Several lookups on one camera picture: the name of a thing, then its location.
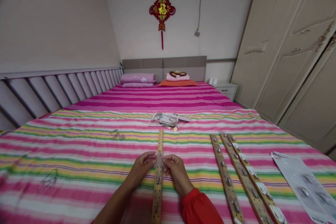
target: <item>wooden board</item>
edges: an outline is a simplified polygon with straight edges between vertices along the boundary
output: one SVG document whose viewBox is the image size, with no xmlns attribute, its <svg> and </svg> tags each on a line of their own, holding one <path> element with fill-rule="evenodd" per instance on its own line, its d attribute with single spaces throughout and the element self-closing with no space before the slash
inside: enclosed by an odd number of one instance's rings
<svg viewBox="0 0 336 224">
<path fill-rule="evenodd" d="M 221 147 L 219 145 L 218 139 L 215 135 L 210 135 L 213 151 L 215 152 L 217 165 L 219 169 L 220 177 L 222 178 L 222 183 L 224 187 L 224 192 L 227 200 L 227 204 L 229 205 L 229 210 L 232 217 L 232 222 L 236 224 L 245 224 L 244 217 L 240 210 L 240 205 L 238 202 L 237 194 L 233 188 L 233 182 L 230 177 L 228 168 L 225 164 L 224 157 L 221 151 Z"/>
<path fill-rule="evenodd" d="M 248 173 L 248 177 L 250 179 L 250 182 L 253 184 L 255 190 L 258 192 L 261 200 L 263 201 L 266 209 L 271 214 L 272 219 L 277 224 L 285 224 L 287 223 L 286 218 L 282 214 L 280 208 L 278 208 L 273 201 L 272 196 L 270 195 L 270 192 L 264 185 L 264 183 L 261 182 L 260 178 L 258 177 L 256 171 L 251 166 L 250 162 L 247 160 L 247 157 L 242 152 L 239 145 L 235 142 L 235 138 L 231 134 L 220 134 L 220 137 L 224 143 L 224 145 L 230 145 L 230 149 L 232 149 L 232 153 L 234 153 L 237 157 L 239 162 L 242 164 L 242 166 L 245 168 L 245 170 Z"/>
<path fill-rule="evenodd" d="M 240 182 L 245 190 L 245 193 L 250 201 L 250 204 L 254 210 L 254 213 L 259 223 L 260 224 L 274 224 L 272 218 L 270 217 L 269 213 L 267 212 L 267 209 L 264 206 L 264 203 L 262 202 L 253 183 L 251 182 L 246 168 L 240 162 L 238 154 L 235 152 L 232 143 L 228 139 L 230 138 L 234 140 L 234 138 L 232 137 L 232 135 L 229 135 L 229 134 L 228 135 L 220 134 L 220 137 L 222 139 L 222 142 L 224 144 L 224 147 L 227 153 L 229 154 L 233 167 L 235 168 L 236 173 L 238 174 Z"/>
<path fill-rule="evenodd" d="M 163 129 L 160 129 L 157 140 L 157 159 L 154 179 L 154 193 L 152 206 L 152 224 L 161 224 L 161 201 L 162 201 L 162 157 L 163 155 Z"/>
</svg>

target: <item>red tassel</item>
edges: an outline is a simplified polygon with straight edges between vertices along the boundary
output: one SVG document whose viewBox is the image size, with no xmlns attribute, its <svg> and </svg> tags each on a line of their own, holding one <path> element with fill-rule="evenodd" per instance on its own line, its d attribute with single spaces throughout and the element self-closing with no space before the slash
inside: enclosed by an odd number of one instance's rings
<svg viewBox="0 0 336 224">
<path fill-rule="evenodd" d="M 162 51 L 163 51 L 163 31 L 161 30 L 161 42 L 162 42 Z"/>
</svg>

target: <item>carved wardrobe door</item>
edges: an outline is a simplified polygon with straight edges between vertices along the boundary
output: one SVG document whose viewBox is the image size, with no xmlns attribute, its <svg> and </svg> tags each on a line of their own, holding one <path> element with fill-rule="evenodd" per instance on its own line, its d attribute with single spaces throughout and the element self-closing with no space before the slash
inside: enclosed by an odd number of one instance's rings
<svg viewBox="0 0 336 224">
<path fill-rule="evenodd" d="M 301 0 L 253 0 L 231 82 L 254 108 Z"/>
<path fill-rule="evenodd" d="M 336 0 L 302 0 L 256 110 L 278 123 L 336 30 Z"/>
<path fill-rule="evenodd" d="M 279 123 L 325 154 L 336 146 L 335 83 L 336 33 Z"/>
</svg>

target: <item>folded blanket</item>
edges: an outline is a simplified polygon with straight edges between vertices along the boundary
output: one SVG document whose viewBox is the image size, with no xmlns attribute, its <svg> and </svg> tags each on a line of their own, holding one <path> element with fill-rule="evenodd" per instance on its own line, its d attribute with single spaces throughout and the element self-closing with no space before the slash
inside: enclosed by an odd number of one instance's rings
<svg viewBox="0 0 336 224">
<path fill-rule="evenodd" d="M 154 83 L 137 83 L 137 82 L 130 82 L 130 83 L 124 83 L 123 88 L 149 88 L 154 87 Z"/>
<path fill-rule="evenodd" d="M 122 83 L 155 83 L 156 77 L 154 73 L 126 73 L 122 75 L 120 81 Z"/>
<path fill-rule="evenodd" d="M 169 73 L 167 73 L 166 80 L 167 81 L 184 81 L 184 80 L 188 81 L 190 80 L 190 78 L 188 74 L 185 76 L 176 75 L 176 77 L 174 77 L 174 76 L 171 76 Z"/>
</svg>

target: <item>human arm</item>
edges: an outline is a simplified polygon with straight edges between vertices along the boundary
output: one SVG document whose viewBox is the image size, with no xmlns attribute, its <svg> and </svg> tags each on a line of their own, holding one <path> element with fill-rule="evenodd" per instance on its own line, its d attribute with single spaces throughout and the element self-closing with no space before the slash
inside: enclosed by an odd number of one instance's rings
<svg viewBox="0 0 336 224">
<path fill-rule="evenodd" d="M 183 160 L 176 155 L 165 156 L 166 175 L 171 175 L 177 193 L 182 198 L 182 217 L 186 224 L 223 224 L 216 208 L 204 194 L 192 185 Z"/>
<path fill-rule="evenodd" d="M 140 185 L 147 172 L 154 166 L 155 161 L 155 151 L 145 152 L 135 160 L 125 181 L 105 204 L 93 224 L 120 223 L 132 193 Z"/>
</svg>

